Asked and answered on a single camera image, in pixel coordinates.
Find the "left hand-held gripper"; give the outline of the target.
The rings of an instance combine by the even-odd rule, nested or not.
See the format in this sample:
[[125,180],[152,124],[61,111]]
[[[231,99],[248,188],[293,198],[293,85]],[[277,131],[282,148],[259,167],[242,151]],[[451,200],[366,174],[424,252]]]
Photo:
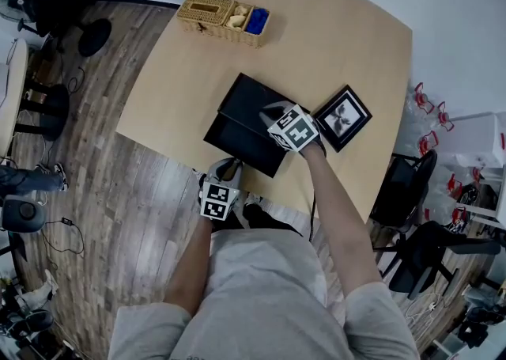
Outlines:
[[213,163],[199,178],[200,215],[209,219],[213,228],[243,228],[234,211],[243,166],[239,158],[228,157]]

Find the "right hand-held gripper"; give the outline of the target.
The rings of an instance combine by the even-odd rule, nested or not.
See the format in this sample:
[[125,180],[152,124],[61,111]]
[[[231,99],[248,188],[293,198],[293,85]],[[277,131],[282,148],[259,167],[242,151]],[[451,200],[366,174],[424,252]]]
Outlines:
[[317,123],[298,104],[287,100],[268,104],[260,110],[259,117],[267,121],[269,136],[284,150],[302,153],[314,143],[327,155]]

